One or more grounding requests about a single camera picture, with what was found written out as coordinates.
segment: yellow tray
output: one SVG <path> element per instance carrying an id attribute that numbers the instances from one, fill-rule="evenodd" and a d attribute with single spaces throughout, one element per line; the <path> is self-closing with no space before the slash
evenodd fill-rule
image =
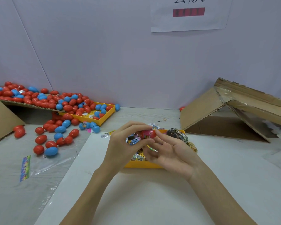
<path id="1" fill-rule="evenodd" d="M 161 133 L 165 133 L 167 130 L 159 130 Z M 162 166 L 159 166 L 155 163 L 149 162 L 149 161 L 135 161 L 135 160 L 130 160 L 124 167 L 126 168 L 159 168 L 163 169 Z"/>
<path id="2" fill-rule="evenodd" d="M 101 102 L 94 102 L 95 104 L 106 104 L 107 106 L 112 106 L 112 108 L 106 112 L 106 114 L 104 114 L 103 117 L 101 117 L 99 120 L 97 119 L 93 119 L 91 117 L 89 117 L 89 115 L 93 115 L 95 113 L 95 111 L 97 110 L 92 110 L 90 111 L 88 114 L 86 115 L 82 115 L 82 116 L 79 116 L 79 115 L 72 115 L 74 118 L 78 118 L 79 121 L 83 122 L 83 121 L 88 121 L 88 122 L 95 122 L 98 126 L 101 126 L 103 124 L 103 122 L 105 122 L 115 111 L 116 111 L 116 108 L 115 108 L 115 105 L 112 105 L 112 104 L 107 104 L 107 103 L 101 103 Z M 64 112 L 58 112 L 59 115 L 64 115 L 66 113 Z"/>

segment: white paper sheet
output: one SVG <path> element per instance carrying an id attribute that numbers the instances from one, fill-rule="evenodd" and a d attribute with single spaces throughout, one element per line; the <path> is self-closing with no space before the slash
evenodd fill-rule
<path id="1" fill-rule="evenodd" d="M 232 0 L 151 0 L 151 32 L 226 27 Z"/>

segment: white wall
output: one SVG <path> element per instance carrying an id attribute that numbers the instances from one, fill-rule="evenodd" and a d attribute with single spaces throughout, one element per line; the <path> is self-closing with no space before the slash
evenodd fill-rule
<path id="1" fill-rule="evenodd" d="M 150 33 L 150 0 L 13 0 L 55 90 L 177 109 L 218 76 L 281 96 L 281 0 L 233 0 L 223 30 Z"/>
<path id="2" fill-rule="evenodd" d="M 0 85 L 52 89 L 12 0 L 0 0 Z"/>

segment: cardboard box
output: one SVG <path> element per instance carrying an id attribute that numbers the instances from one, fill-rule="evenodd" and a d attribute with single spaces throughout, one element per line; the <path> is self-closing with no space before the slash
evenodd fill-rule
<path id="1" fill-rule="evenodd" d="M 236 116 L 211 115 L 224 106 Z M 244 111 L 281 125 L 281 99 L 218 78 L 214 87 L 181 111 L 181 128 L 193 134 L 270 142 Z"/>
<path id="2" fill-rule="evenodd" d="M 24 124 L 25 122 L 0 102 L 0 139 L 11 133 L 16 125 Z"/>

